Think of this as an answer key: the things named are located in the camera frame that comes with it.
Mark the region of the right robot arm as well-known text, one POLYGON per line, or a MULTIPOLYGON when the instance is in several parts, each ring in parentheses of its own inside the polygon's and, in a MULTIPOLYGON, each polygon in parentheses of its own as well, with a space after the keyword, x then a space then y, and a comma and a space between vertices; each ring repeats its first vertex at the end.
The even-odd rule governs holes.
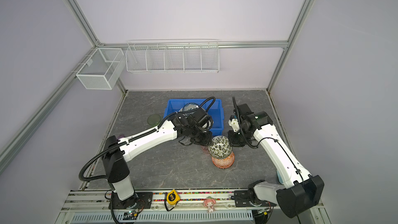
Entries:
POLYGON ((258 180, 249 185, 247 200, 255 205, 262 202, 276 204, 283 213, 293 218, 319 204, 324 181, 313 176, 295 157, 279 135, 270 116, 254 113, 247 104, 233 102, 228 139, 232 147, 262 148, 273 162, 279 183, 258 180))

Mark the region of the cream painted plate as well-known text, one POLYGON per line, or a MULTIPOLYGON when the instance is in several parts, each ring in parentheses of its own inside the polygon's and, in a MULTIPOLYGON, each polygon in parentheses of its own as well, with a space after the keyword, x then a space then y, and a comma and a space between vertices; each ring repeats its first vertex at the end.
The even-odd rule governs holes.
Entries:
POLYGON ((178 117, 186 118, 186 113, 184 112, 183 109, 180 109, 177 113, 178 117))

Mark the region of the blue patterned bowl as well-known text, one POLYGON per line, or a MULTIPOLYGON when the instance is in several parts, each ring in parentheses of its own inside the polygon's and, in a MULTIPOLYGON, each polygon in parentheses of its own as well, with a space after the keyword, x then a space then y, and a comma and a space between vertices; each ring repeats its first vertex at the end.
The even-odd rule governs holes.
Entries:
POLYGON ((188 112, 188 111, 192 111, 199 108, 199 105, 197 103, 187 103, 182 109, 182 112, 188 112))

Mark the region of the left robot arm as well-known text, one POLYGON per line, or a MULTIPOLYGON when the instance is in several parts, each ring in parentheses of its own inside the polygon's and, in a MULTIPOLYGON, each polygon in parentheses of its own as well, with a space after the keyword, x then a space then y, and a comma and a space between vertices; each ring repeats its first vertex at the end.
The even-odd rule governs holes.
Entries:
POLYGON ((137 155, 177 138, 189 138, 188 145, 209 145, 214 121, 208 112, 215 101, 215 97, 212 96, 194 109, 173 112, 164 117, 157 126, 139 134, 121 139, 109 137, 103 151, 90 159, 80 170, 79 180, 105 179, 112 189, 111 204, 119 200, 122 208, 136 207, 140 199, 130 179, 127 163, 137 155), (98 159, 102 160, 105 174, 85 176, 86 170, 98 159))

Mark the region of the orange patterned bowl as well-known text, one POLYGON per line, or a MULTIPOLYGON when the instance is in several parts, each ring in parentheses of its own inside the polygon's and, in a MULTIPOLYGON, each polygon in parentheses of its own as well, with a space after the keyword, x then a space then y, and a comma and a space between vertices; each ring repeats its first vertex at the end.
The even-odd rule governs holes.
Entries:
POLYGON ((218 167, 219 169, 228 169, 235 161, 235 154, 234 152, 231 152, 231 154, 224 159, 216 159, 212 157, 211 160, 214 166, 218 167))

